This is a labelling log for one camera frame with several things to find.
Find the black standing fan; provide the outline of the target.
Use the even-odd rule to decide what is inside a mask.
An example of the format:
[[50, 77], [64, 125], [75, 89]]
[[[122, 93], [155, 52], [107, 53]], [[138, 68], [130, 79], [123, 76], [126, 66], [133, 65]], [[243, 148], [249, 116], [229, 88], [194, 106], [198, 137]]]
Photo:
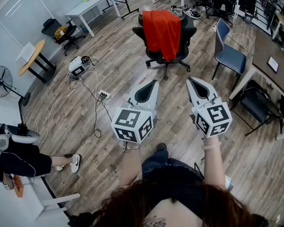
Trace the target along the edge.
[[27, 105], [30, 99], [30, 93], [27, 92], [24, 96], [22, 96], [18, 92], [18, 89], [13, 86], [13, 79], [9, 69], [4, 66], [0, 66], [0, 98], [7, 96], [10, 92], [20, 97], [20, 101], [23, 106]]

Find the pale bangle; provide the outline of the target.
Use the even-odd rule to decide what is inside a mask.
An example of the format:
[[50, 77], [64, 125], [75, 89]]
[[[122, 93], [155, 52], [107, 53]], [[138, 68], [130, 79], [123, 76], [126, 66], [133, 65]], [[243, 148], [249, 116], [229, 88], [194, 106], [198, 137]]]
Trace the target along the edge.
[[203, 150], [211, 150], [213, 148], [219, 147], [220, 145], [221, 145], [221, 142], [219, 141], [217, 144], [212, 144], [212, 145], [207, 145], [207, 146], [203, 145], [202, 149]]

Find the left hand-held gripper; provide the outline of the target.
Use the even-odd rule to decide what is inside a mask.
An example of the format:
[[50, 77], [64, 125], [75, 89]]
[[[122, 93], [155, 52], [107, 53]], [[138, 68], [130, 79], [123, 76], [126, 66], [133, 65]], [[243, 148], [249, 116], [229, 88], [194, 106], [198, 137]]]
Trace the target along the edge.
[[119, 140], [142, 143], [155, 127], [159, 82], [145, 81], [129, 93], [128, 101], [116, 108], [111, 127]]

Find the red clothes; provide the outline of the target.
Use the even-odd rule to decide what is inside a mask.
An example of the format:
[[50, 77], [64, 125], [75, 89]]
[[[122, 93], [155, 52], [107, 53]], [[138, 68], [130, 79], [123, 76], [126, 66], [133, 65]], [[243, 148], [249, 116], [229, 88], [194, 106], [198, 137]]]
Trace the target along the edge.
[[167, 10], [142, 12], [142, 26], [150, 51], [161, 51], [167, 61], [176, 59], [181, 35], [181, 20]]

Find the white device on floor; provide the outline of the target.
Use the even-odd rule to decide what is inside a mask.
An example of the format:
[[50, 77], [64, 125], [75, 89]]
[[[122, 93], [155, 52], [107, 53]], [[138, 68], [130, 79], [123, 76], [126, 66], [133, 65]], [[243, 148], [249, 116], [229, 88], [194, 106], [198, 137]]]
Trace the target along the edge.
[[68, 76], [70, 79], [77, 80], [91, 65], [95, 66], [97, 63], [98, 60], [90, 56], [77, 56], [69, 64]]

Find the large wooden desk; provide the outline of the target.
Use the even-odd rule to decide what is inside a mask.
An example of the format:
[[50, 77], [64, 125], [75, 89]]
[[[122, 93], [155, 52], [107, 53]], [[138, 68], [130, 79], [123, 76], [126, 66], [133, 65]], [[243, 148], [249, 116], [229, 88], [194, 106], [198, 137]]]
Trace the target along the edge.
[[[232, 100], [248, 83], [254, 73], [258, 73], [269, 81], [275, 89], [284, 97], [284, 52], [276, 45], [269, 36], [257, 31], [253, 42], [253, 60], [244, 77], [229, 95]], [[272, 56], [279, 64], [277, 74], [267, 64], [269, 56]]]

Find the black metal railing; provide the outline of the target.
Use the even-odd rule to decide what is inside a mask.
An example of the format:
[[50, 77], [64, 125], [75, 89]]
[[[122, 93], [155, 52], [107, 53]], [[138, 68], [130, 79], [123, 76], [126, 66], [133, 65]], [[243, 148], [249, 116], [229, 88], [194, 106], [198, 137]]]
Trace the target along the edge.
[[271, 35], [271, 23], [275, 15], [275, 5], [269, 0], [238, 0], [238, 16], [251, 17], [250, 23]]

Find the black folding chair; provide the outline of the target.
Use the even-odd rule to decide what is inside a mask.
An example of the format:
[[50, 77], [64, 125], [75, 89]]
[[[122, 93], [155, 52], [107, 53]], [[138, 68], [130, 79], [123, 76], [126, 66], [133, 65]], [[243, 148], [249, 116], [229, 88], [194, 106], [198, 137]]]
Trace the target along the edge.
[[230, 111], [234, 112], [244, 123], [248, 124], [235, 110], [236, 105], [240, 103], [259, 123], [257, 127], [251, 128], [246, 136], [255, 132], [265, 124], [269, 124], [273, 119], [280, 123], [280, 132], [283, 132], [283, 114], [280, 108], [273, 102], [270, 95], [254, 80], [247, 83], [246, 88], [240, 92], [238, 100], [233, 104]]

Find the white rectangular table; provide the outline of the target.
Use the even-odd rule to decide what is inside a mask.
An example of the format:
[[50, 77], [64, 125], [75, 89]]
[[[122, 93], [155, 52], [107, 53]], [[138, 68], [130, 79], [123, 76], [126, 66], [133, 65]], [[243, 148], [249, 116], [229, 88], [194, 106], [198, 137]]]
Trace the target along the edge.
[[[103, 2], [104, 0], [88, 0], [88, 1], [84, 1], [82, 3], [80, 3], [79, 5], [77, 5], [76, 7], [74, 7], [73, 9], [71, 9], [69, 12], [67, 12], [65, 15], [67, 17], [79, 17], [82, 21], [82, 23], [84, 24], [84, 26], [87, 28], [88, 32], [90, 33], [90, 35], [92, 37], [94, 37], [94, 33], [92, 32], [91, 28], [89, 27], [88, 23], [86, 22], [85, 18], [83, 17], [83, 14], [85, 14], [86, 12], [88, 12], [89, 10], [91, 10], [92, 8], [96, 7], [98, 4], [100, 4], [101, 2]], [[115, 12], [117, 14], [118, 17], [121, 17], [119, 10], [116, 6], [115, 0], [111, 0], [113, 3], [113, 7], [115, 9]]]

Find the person's bare upper back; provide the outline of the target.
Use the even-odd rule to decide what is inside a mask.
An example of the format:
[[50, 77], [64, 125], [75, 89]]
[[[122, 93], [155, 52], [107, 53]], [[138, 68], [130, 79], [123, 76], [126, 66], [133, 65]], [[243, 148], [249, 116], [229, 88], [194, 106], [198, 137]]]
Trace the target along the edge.
[[161, 200], [144, 218], [143, 227], [202, 227], [202, 220], [181, 202]]

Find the white cardboard box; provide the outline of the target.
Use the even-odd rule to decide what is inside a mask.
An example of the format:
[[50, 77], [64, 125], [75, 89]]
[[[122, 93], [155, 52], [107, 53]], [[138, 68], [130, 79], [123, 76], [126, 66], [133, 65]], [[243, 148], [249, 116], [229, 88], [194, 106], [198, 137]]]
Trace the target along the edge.
[[35, 53], [36, 48], [28, 42], [20, 51], [18, 57], [16, 58], [16, 63], [19, 67], [23, 67], [25, 64], [27, 64], [30, 60], [30, 58]]

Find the rolling whiteboard with black frame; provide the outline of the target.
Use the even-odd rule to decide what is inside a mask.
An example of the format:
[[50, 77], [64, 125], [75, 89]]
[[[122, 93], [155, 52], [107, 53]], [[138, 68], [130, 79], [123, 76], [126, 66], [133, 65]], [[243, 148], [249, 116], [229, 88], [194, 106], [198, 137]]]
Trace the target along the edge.
[[127, 13], [123, 14], [120, 16], [120, 18], [122, 20], [125, 20], [125, 18], [129, 15], [131, 15], [132, 13], [139, 13], [140, 12], [140, 9], [139, 8], [136, 8], [136, 9], [131, 9], [130, 8], [130, 5], [128, 3], [128, 0], [114, 0], [114, 3], [113, 3], [113, 0], [106, 0], [106, 3], [107, 3], [107, 7], [105, 9], [103, 9], [102, 11], [105, 12], [107, 11], [109, 8], [111, 8], [113, 5], [117, 5], [117, 4], [124, 4], [127, 8]]

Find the yellow bag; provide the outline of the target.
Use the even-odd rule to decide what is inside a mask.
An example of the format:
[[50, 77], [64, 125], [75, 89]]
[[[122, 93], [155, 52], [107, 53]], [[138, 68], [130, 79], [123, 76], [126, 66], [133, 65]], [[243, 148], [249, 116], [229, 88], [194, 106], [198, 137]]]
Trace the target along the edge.
[[57, 30], [54, 33], [54, 41], [57, 43], [62, 38], [62, 36], [66, 33], [66, 31], [67, 31], [66, 26], [61, 26], [57, 28]]

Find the person's blue jeans leg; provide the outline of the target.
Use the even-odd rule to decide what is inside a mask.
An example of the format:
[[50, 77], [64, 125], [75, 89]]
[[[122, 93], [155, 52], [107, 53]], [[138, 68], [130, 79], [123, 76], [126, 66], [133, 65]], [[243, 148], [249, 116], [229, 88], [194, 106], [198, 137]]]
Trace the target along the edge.
[[142, 163], [142, 178], [147, 179], [153, 170], [163, 168], [165, 166], [184, 167], [193, 172], [198, 181], [203, 181], [201, 174], [197, 170], [180, 160], [169, 158], [169, 153], [166, 148], [160, 148]]

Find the black office chair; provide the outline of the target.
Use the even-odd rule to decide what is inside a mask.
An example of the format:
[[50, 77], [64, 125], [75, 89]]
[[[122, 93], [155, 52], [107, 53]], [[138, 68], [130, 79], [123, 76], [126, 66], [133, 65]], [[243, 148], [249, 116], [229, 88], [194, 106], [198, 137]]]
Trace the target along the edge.
[[168, 67], [171, 64], [181, 64], [184, 67], [186, 67], [186, 71], [190, 72], [190, 65], [183, 62], [183, 59], [185, 59], [189, 54], [189, 45], [190, 45], [190, 39], [191, 37], [197, 32], [197, 28], [194, 26], [193, 19], [186, 16], [185, 14], [180, 17], [181, 21], [181, 33], [180, 33], [180, 41], [179, 41], [179, 49], [176, 54], [176, 58], [174, 60], [165, 60], [163, 57], [163, 54], [160, 50], [157, 52], [152, 52], [149, 49], [149, 46], [147, 45], [146, 36], [143, 31], [143, 21], [142, 21], [142, 14], [138, 17], [138, 27], [134, 27], [132, 31], [144, 41], [144, 45], [146, 46], [146, 54], [149, 57], [149, 60], [147, 60], [146, 67], [150, 68], [152, 62], [157, 62], [159, 65], [165, 65], [164, 67], [164, 80], [167, 80], [169, 77], [167, 76]]

